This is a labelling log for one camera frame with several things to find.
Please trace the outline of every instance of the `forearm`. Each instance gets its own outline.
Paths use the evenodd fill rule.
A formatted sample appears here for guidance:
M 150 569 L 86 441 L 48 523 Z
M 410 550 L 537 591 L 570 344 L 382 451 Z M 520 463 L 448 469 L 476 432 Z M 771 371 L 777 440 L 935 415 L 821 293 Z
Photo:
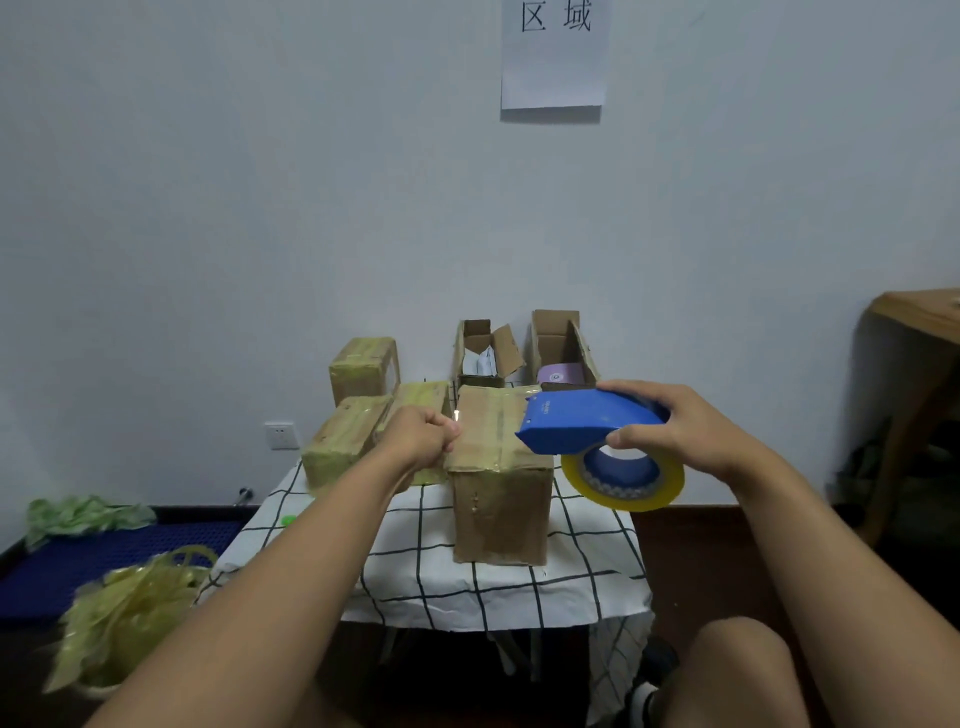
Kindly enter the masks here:
M 960 635 L 774 453 L 732 483 L 837 725 L 956 725 Z
M 170 635 L 90 725 L 287 722 L 406 470 L 385 449 L 368 454 Z

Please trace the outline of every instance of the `blue plastic crate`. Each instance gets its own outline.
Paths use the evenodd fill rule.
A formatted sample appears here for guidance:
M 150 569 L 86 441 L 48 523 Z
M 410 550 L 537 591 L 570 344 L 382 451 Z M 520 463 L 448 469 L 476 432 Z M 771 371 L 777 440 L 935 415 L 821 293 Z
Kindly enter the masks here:
M 219 555 L 242 527 L 236 521 L 170 523 L 54 538 L 0 581 L 0 619 L 57 619 L 73 603 L 77 587 L 110 570 L 143 564 L 159 553 L 190 544 L 203 544 Z M 206 559 L 194 563 L 212 566 Z

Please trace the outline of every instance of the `person's right arm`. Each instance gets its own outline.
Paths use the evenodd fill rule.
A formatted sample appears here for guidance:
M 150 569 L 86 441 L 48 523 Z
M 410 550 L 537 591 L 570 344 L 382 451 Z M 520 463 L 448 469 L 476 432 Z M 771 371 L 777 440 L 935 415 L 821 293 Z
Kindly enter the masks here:
M 960 633 L 800 473 L 689 387 L 597 387 L 671 411 L 611 433 L 611 447 L 669 452 L 730 486 L 836 725 L 960 725 Z

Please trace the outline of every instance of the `checkered tablecloth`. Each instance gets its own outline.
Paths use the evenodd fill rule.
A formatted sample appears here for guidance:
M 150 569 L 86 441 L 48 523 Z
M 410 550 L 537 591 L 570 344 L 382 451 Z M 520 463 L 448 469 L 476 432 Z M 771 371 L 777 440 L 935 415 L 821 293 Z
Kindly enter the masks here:
M 313 498 L 298 464 L 224 551 L 203 601 L 270 543 Z M 651 594 L 629 514 L 587 500 L 554 471 L 545 567 L 453 562 L 452 490 L 394 497 L 343 619 L 456 632 L 589 624 L 588 724 L 623 707 L 653 624 Z

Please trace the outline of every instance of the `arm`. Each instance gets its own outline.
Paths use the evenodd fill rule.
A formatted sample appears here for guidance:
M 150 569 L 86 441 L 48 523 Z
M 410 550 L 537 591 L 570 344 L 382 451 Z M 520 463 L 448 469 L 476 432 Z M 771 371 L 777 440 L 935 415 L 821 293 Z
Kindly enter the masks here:
M 276 726 L 313 678 L 397 485 L 459 427 L 403 407 L 382 442 L 194 611 L 89 726 Z
M 611 433 L 611 447 L 668 451 L 730 486 L 837 725 L 960 725 L 960 633 L 802 475 L 689 387 L 597 386 L 671 410 L 666 425 Z

